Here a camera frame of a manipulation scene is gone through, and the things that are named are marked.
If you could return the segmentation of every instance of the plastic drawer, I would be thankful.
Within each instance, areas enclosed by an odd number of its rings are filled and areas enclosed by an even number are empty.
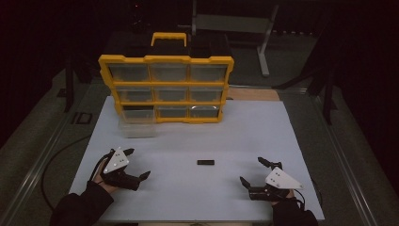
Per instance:
[[[187,79],[187,65],[181,63],[153,63],[150,64],[152,81],[183,82]]]
[[[155,137],[156,130],[154,122],[147,123],[128,123],[124,119],[120,119],[118,124],[123,137],[139,138],[139,137]]]
[[[127,123],[154,123],[155,114],[151,105],[125,105],[121,114]]]
[[[190,66],[191,80],[195,82],[223,82],[227,65],[193,64]]]
[[[151,87],[116,87],[121,102],[151,102]]]
[[[220,102],[222,87],[191,87],[190,102]]]
[[[159,118],[186,118],[186,106],[157,106],[156,111]]]
[[[192,105],[189,108],[191,118],[217,118],[219,106],[217,105]]]
[[[157,87],[153,89],[155,101],[183,102],[187,100],[187,87]]]
[[[117,82],[150,81],[147,64],[110,63],[108,68]]]

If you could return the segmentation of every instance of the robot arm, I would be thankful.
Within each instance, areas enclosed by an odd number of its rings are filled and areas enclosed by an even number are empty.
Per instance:
[[[151,173],[150,171],[147,171],[138,177],[125,173],[124,170],[129,164],[126,155],[132,154],[134,150],[135,149],[127,149],[123,151],[120,147],[116,150],[111,149],[110,153],[100,159],[99,163],[106,159],[103,168],[100,169],[100,175],[106,184],[136,191],[138,190],[140,183],[149,177]],[[93,174],[98,168],[99,163],[94,169]]]
[[[272,172],[266,177],[265,186],[251,186],[246,179],[240,177],[241,184],[248,190],[251,200],[268,202],[285,201],[285,197],[290,192],[290,189],[303,188],[302,184],[282,170],[280,162],[272,163],[262,157],[259,157],[258,161],[264,166],[271,168]]]

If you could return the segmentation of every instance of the human hand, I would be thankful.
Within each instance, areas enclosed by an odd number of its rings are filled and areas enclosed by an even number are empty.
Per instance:
[[[101,176],[101,170],[103,170],[105,164],[105,160],[100,164],[100,166],[97,169],[97,173],[94,176],[93,182],[97,183],[99,186],[101,186],[106,192],[108,192],[109,194],[111,194],[112,192],[118,190],[117,186],[110,186],[107,185],[104,180],[103,177]]]
[[[292,190],[292,189],[290,189],[290,192],[288,193],[288,195],[285,197],[285,198],[287,198],[287,199],[290,199],[290,198],[292,198],[292,197],[295,197],[295,195],[294,195],[294,191]],[[275,205],[275,204],[277,204],[277,203],[279,203],[279,202],[270,202],[272,205]]]

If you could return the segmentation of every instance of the black wire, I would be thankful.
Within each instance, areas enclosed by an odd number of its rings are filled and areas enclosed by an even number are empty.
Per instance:
[[[67,146],[63,147],[63,148],[60,149],[58,152],[56,152],[56,153],[51,157],[51,159],[49,160],[49,162],[46,164],[46,167],[44,168],[43,174],[41,175],[40,190],[41,190],[41,194],[42,194],[44,200],[46,201],[47,205],[50,207],[50,209],[51,209],[52,211],[54,211],[54,207],[53,207],[53,205],[50,204],[50,201],[49,201],[49,199],[47,198],[47,195],[46,195],[46,193],[45,193],[45,191],[44,191],[44,177],[45,177],[45,174],[46,174],[47,169],[49,168],[49,166],[50,166],[50,164],[53,162],[53,160],[54,160],[60,153],[62,153],[62,152],[64,152],[65,150],[67,150],[67,149],[70,148],[72,145],[74,145],[74,144],[76,144],[76,143],[78,143],[78,142],[80,142],[80,141],[82,141],[82,140],[85,140],[85,139],[87,139],[87,138],[90,138],[90,137],[91,137],[91,135],[82,137],[82,138],[80,138],[80,139],[78,139],[78,140],[76,140],[76,141],[74,141],[74,142],[68,144]]]
[[[97,168],[100,166],[100,164],[101,164],[106,158],[110,157],[111,155],[112,155],[112,153],[108,153],[108,154],[105,154],[102,158],[100,158],[100,160],[97,162],[96,166],[94,167],[93,172],[91,173],[91,176],[90,176],[90,178],[89,178],[90,181],[93,179],[94,174],[96,173]]]
[[[304,211],[305,210],[305,197],[303,197],[302,193],[300,193],[298,190],[294,189],[294,191],[296,191],[296,193],[298,193],[302,197],[303,202],[300,202],[300,204],[301,204],[302,211]]]

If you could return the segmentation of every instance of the white table surface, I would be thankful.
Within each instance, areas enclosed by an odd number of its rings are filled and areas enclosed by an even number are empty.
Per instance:
[[[138,191],[119,190],[102,221],[259,222],[272,219],[267,202],[252,201],[240,176],[264,186],[271,171],[258,157],[282,162],[305,187],[306,209],[324,219],[283,102],[228,101],[220,123],[156,125],[157,137],[123,138],[114,100],[107,97],[71,192],[80,194],[97,161],[111,148],[135,148],[126,173],[150,177]],[[214,166],[198,166],[214,159]]]

